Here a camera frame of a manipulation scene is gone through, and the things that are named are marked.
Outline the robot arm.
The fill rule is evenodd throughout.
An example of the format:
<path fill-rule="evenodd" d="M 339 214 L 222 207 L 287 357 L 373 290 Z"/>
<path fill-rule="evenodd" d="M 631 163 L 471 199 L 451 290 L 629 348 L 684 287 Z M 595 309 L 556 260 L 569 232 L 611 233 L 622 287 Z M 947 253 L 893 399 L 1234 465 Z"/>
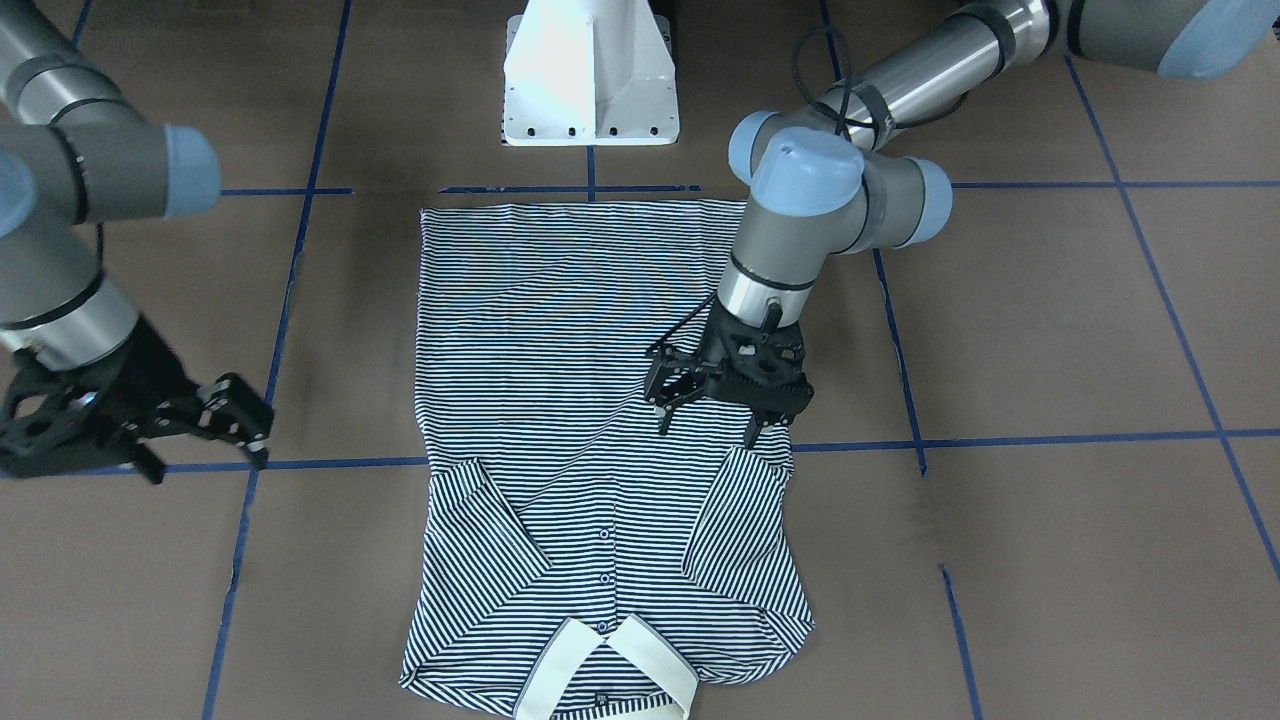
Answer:
<path fill-rule="evenodd" d="M 942 120 L 970 91 L 1043 55 L 1065 53 L 1176 79 L 1212 79 L 1251 54 L 1275 1 L 966 1 L 936 29 L 858 74 L 844 67 L 796 111 L 740 120 L 730 168 L 749 188 L 698 347 L 660 337 L 644 397 L 666 434 L 703 398 L 748 407 L 742 443 L 786 427 L 814 391 L 799 320 L 827 258 L 904 249 L 936 237 L 954 206 L 945 170 L 887 158 L 908 129 Z"/>
<path fill-rule="evenodd" d="M 33 478 L 123 465 L 154 484 L 148 441 L 192 436 L 268 465 L 274 413 L 234 373 L 209 384 L 113 282 L 76 227 L 210 210 L 221 168 L 207 138 L 152 124 L 31 1 L 1 8 L 3 470 Z"/>

